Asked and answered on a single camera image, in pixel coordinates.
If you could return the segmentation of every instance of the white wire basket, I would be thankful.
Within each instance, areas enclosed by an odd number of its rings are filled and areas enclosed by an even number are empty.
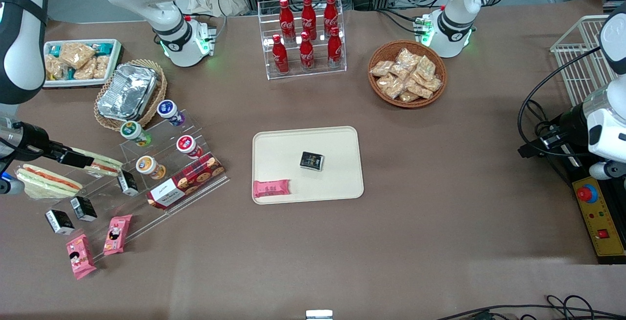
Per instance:
[[[582,17],[550,48],[559,66],[600,45],[599,34],[608,15]],[[572,106],[602,88],[617,75],[602,52],[595,52],[561,71]]]

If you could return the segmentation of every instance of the coca-cola bottle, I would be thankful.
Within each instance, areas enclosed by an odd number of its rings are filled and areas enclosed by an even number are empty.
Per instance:
[[[337,6],[336,0],[326,0],[326,9],[324,10],[324,37],[328,39],[331,36],[331,28],[337,26]]]
[[[341,39],[337,26],[331,28],[331,37],[328,39],[328,66],[330,68],[341,66]]]
[[[300,63],[302,64],[303,72],[311,72],[315,67],[315,59],[313,59],[313,45],[309,41],[309,33],[303,31],[300,34],[302,37],[302,43],[300,44]]]
[[[280,35],[274,34],[272,36],[274,41],[274,46],[272,47],[272,54],[274,56],[274,62],[276,64],[276,69],[278,70],[278,74],[285,75],[289,72],[289,61],[287,60],[287,49],[280,42]]]
[[[315,23],[315,11],[311,6],[313,0],[303,0],[304,8],[302,8],[302,30],[309,33],[311,40],[317,39],[317,27]]]
[[[285,44],[295,44],[295,25],[293,25],[293,13],[289,9],[289,0],[280,0],[280,30]]]

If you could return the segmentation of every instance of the wicker basket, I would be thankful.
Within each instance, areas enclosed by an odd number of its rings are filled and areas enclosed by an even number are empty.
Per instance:
[[[435,91],[430,99],[423,99],[420,97],[419,99],[411,102],[402,102],[399,100],[391,99],[387,97],[387,95],[382,93],[382,91],[380,90],[380,88],[378,88],[378,85],[376,84],[376,77],[374,77],[369,72],[369,70],[380,61],[395,62],[396,57],[403,47],[406,47],[406,49],[411,51],[413,54],[427,56],[435,64],[435,75],[441,80],[441,88]],[[402,108],[418,108],[428,105],[429,103],[435,101],[441,96],[447,85],[447,70],[441,57],[439,57],[436,52],[422,45],[421,43],[409,40],[396,40],[380,46],[378,50],[374,52],[372,58],[369,60],[367,76],[369,77],[369,84],[372,86],[372,89],[374,90],[374,92],[376,92],[376,94],[378,94],[378,96],[380,96],[383,100],[389,102],[390,104],[394,104]]]
[[[147,59],[136,59],[128,63],[135,64],[137,66],[152,68],[156,70],[160,77],[160,80],[157,82],[156,88],[152,93],[152,97],[150,97],[150,102],[148,102],[148,106],[146,106],[143,117],[139,118],[138,120],[139,124],[141,124],[141,126],[145,128],[148,122],[150,122],[150,120],[152,119],[152,117],[154,117],[155,113],[157,113],[157,106],[159,102],[165,99],[167,80],[165,79],[165,74],[163,74],[163,69],[161,68],[161,66],[152,61],[148,61]],[[119,131],[119,128],[121,128],[121,125],[124,124],[124,122],[118,121],[117,119],[102,117],[102,115],[100,115],[100,113],[98,112],[98,101],[100,100],[102,95],[105,94],[105,92],[109,88],[109,85],[111,85],[111,81],[114,76],[115,73],[113,73],[113,75],[109,79],[107,79],[107,82],[102,87],[102,90],[100,90],[100,94],[98,94],[98,97],[96,97],[96,103],[93,106],[93,113],[96,116],[96,120],[98,120],[98,123],[102,124],[103,127],[110,130]]]

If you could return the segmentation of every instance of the cookie box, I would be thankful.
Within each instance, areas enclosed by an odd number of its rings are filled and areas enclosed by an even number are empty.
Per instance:
[[[163,210],[171,208],[176,202],[194,193],[221,173],[224,173],[222,164],[212,153],[206,153],[150,190],[146,195],[148,203]]]

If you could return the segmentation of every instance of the brown tablecloth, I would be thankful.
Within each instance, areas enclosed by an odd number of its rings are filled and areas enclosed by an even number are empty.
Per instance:
[[[168,97],[205,126],[232,180],[76,281],[41,206],[2,197],[0,313],[9,319],[434,319],[480,306],[577,293],[626,312],[626,269],[597,266],[575,200],[543,160],[516,149],[516,115],[555,67],[548,48],[600,0],[485,8],[445,94],[401,110],[373,93],[370,55],[408,37],[375,12],[348,12],[348,71],[266,80],[255,17],[232,19],[215,57],[177,68],[147,23],[55,23],[49,40],[115,38],[124,60],[165,69]],[[92,115],[98,90],[49,90],[20,108],[71,146],[122,139]],[[549,115],[563,84],[537,95]],[[252,137],[326,126],[358,130],[365,193],[355,200],[257,206]]]

